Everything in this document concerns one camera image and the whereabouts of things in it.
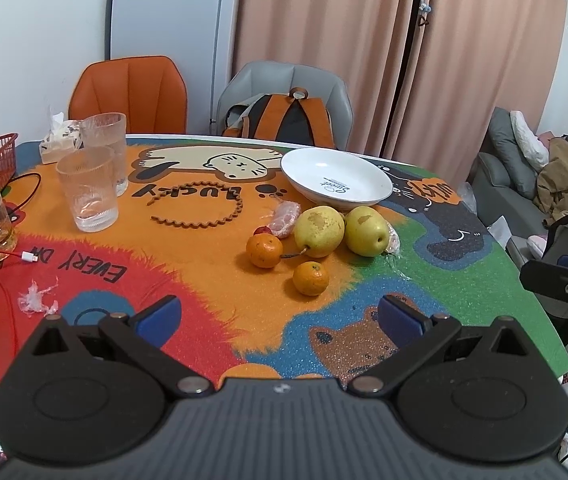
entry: brown jacket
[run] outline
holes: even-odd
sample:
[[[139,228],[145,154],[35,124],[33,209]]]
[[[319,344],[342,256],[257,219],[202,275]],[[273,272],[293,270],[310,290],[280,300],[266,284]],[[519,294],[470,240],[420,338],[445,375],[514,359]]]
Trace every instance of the brown jacket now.
[[[553,219],[568,211],[568,142],[554,137],[548,149],[549,162],[538,174],[538,195],[533,203]]]

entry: clear glass cup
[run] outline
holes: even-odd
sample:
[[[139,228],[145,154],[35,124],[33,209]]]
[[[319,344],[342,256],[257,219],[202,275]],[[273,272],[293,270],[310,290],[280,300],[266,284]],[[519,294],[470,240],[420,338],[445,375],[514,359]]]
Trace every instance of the clear glass cup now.
[[[114,161],[108,146],[83,148],[59,159],[59,181],[80,231],[101,231],[118,219]]]
[[[126,115],[120,113],[97,114],[80,123],[84,146],[108,146],[115,152],[116,192],[118,196],[128,187],[126,164]]]

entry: white plate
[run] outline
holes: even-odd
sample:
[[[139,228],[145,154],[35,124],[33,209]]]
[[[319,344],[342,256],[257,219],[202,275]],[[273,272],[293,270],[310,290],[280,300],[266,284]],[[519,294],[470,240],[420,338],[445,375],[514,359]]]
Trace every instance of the white plate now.
[[[282,172],[307,199],[349,211],[373,205],[393,192],[384,171],[352,153],[299,148],[282,157]]]

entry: tangerine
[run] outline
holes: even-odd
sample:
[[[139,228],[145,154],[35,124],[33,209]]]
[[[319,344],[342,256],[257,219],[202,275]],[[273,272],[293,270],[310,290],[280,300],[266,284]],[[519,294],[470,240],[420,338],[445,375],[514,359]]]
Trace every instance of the tangerine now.
[[[304,262],[293,271],[293,285],[306,296],[319,296],[326,290],[328,282],[328,271],[318,262]]]
[[[262,269],[275,267],[282,257],[284,247],[276,236],[259,233],[251,236],[246,242],[246,254],[251,263]]]

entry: chair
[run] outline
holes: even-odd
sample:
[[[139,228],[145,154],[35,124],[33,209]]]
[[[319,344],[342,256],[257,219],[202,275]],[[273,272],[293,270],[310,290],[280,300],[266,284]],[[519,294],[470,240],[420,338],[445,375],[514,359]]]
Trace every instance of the chair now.
[[[130,134],[186,131],[186,86],[165,56],[125,57],[89,65],[75,86],[68,117],[126,114]]]
[[[226,114],[233,105],[257,94],[288,94],[295,86],[306,88],[309,97],[322,99],[331,116],[335,145],[346,149],[353,110],[344,81],[320,68],[277,61],[251,61],[231,79],[219,97],[216,134],[224,132]]]

